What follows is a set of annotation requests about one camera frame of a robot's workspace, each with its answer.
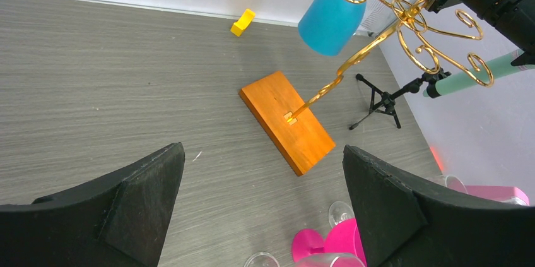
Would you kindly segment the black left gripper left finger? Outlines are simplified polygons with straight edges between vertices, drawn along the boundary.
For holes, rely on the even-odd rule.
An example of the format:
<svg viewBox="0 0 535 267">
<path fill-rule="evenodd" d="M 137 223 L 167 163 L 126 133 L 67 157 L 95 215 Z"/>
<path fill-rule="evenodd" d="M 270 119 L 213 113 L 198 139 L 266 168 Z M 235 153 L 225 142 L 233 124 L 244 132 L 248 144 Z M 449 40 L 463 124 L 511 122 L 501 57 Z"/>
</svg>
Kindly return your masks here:
<svg viewBox="0 0 535 267">
<path fill-rule="evenodd" d="M 156 266 L 184 164 L 172 143 L 29 205 L 2 205 L 1 265 Z"/>
</svg>

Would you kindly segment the blue wine glass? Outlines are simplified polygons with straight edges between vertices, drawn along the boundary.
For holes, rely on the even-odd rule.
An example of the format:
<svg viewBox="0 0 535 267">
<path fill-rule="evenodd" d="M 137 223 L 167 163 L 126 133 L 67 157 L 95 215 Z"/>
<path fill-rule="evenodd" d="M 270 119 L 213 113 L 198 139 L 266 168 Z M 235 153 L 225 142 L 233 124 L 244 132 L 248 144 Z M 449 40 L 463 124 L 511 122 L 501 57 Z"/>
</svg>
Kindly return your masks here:
<svg viewBox="0 0 535 267">
<path fill-rule="evenodd" d="M 363 19 L 368 0 L 314 0 L 298 22 L 302 40 L 315 52 L 336 56 Z"/>
</svg>

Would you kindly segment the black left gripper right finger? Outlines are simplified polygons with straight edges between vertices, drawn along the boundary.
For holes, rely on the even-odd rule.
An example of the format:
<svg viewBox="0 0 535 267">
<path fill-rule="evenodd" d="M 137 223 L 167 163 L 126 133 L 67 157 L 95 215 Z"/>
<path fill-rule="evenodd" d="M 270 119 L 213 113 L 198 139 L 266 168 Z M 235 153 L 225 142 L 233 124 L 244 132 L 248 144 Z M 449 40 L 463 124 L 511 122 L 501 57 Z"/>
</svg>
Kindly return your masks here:
<svg viewBox="0 0 535 267">
<path fill-rule="evenodd" d="M 534 208 L 461 193 L 359 147 L 343 170 L 369 266 L 533 266 Z"/>
</svg>

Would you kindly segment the clear flute glass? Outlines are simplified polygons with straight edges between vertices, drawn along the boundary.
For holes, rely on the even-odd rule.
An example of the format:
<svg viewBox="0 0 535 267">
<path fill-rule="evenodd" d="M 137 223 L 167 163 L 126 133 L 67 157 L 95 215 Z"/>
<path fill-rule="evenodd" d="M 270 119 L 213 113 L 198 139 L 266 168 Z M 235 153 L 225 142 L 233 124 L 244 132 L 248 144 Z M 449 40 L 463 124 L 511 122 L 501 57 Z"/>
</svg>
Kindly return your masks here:
<svg viewBox="0 0 535 267">
<path fill-rule="evenodd" d="M 250 256 L 244 267 L 279 267 L 278 260 L 268 252 L 257 252 Z M 313 254 L 299 259 L 294 266 L 301 267 L 364 267 L 365 264 L 356 256 L 346 253 Z"/>
</svg>

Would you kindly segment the pink wine glass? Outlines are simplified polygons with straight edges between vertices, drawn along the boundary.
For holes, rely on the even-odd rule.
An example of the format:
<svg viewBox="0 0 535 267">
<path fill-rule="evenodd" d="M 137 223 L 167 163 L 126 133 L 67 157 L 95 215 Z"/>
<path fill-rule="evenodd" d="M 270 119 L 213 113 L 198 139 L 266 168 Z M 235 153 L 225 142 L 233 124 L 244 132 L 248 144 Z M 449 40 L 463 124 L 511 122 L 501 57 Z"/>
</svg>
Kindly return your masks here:
<svg viewBox="0 0 535 267">
<path fill-rule="evenodd" d="M 362 262 L 360 266 L 368 266 L 356 218 L 337 224 L 326 238 L 316 230 L 305 228 L 297 232 L 292 240 L 291 255 L 294 262 L 324 253 L 352 254 Z"/>
</svg>

